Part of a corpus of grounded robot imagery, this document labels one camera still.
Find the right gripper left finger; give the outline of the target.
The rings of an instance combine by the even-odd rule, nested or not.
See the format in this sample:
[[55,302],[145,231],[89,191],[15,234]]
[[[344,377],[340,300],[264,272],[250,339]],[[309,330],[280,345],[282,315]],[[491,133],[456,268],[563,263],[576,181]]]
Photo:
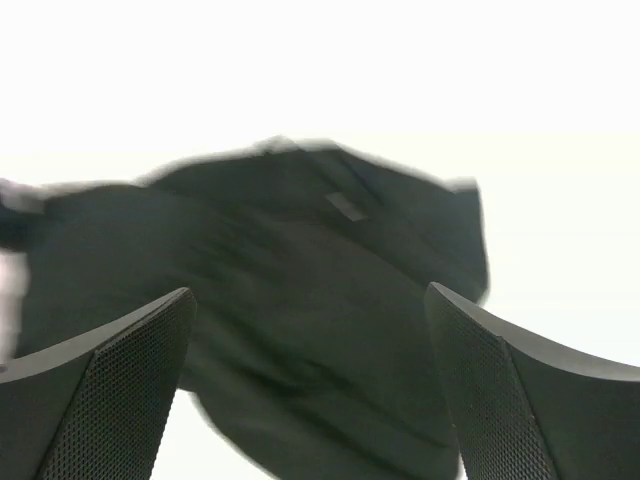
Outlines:
[[195,313],[179,288],[2,364],[2,479],[149,479]]

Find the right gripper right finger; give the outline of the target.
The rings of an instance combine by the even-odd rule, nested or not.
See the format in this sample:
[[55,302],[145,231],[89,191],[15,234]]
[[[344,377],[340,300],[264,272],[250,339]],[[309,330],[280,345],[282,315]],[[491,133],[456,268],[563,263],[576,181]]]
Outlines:
[[425,309],[468,478],[638,479],[637,367],[511,324],[438,283]]

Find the black trousers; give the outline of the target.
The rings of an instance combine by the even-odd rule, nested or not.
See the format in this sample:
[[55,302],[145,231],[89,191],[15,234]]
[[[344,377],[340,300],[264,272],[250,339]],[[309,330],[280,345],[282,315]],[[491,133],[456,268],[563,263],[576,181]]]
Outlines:
[[341,146],[267,143],[138,180],[1,184],[23,356],[179,288],[179,386],[279,479],[454,479],[424,295],[489,289],[481,195]]

